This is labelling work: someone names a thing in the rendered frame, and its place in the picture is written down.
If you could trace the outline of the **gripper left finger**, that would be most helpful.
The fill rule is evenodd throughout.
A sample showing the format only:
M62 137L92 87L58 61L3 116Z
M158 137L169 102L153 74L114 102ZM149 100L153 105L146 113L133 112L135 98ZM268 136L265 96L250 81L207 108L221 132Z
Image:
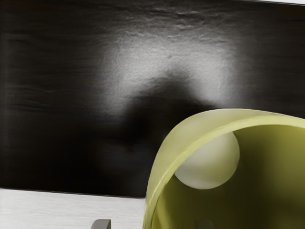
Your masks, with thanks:
M91 229L111 229L111 220L110 219L95 220L91 226Z

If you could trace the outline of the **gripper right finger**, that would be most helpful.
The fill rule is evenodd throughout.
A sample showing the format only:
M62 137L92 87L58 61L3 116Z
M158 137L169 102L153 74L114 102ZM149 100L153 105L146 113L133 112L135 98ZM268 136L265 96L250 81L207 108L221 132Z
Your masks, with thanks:
M194 229L213 229L213 224L208 219L197 219L194 221Z

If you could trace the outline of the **white ball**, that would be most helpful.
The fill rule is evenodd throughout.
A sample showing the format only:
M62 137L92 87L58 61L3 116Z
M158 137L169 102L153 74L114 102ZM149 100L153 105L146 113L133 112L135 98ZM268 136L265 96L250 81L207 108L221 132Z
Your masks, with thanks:
M196 149L176 170L175 176L195 189L212 189L227 182L235 173L240 147L235 135L221 135Z

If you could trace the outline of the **yellow-green cup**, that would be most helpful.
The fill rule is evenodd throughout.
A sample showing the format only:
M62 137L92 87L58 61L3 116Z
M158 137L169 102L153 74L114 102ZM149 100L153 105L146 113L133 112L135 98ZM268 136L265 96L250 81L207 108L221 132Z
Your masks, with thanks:
M195 189L175 172L199 147L232 132L240 159L219 187ZM305 119L250 109L190 116L163 141L146 192L143 229L305 229Z

